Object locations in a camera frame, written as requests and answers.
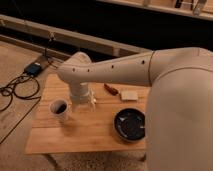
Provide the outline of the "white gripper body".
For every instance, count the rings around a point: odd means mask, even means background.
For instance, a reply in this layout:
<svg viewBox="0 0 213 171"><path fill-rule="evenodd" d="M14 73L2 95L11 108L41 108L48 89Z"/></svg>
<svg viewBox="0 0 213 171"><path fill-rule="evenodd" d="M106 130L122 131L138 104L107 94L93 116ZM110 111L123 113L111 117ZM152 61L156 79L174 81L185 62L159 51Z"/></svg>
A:
<svg viewBox="0 0 213 171"><path fill-rule="evenodd" d="M75 105L93 103L94 97L88 83L71 84L69 86L70 99Z"/></svg>

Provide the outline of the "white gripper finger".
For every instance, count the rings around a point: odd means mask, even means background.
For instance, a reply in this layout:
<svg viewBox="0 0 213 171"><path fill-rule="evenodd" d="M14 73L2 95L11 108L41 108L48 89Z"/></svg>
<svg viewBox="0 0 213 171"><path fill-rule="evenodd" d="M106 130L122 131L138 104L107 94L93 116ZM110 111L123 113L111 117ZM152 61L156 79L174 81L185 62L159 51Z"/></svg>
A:
<svg viewBox="0 0 213 171"><path fill-rule="evenodd" d="M95 99L94 97L91 97L91 98L90 98L89 106L90 106L90 108L92 108L93 110L96 109L96 99Z"/></svg>

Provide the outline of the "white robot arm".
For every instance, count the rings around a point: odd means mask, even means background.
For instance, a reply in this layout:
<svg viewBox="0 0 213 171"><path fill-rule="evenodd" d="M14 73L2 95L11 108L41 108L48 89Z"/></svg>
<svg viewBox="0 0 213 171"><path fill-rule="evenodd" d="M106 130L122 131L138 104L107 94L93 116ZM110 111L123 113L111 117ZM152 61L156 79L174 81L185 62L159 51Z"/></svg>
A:
<svg viewBox="0 0 213 171"><path fill-rule="evenodd" d="M77 52L57 74L77 104L90 98L90 82L149 87L147 170L213 171L213 52L166 49L96 63Z"/></svg>

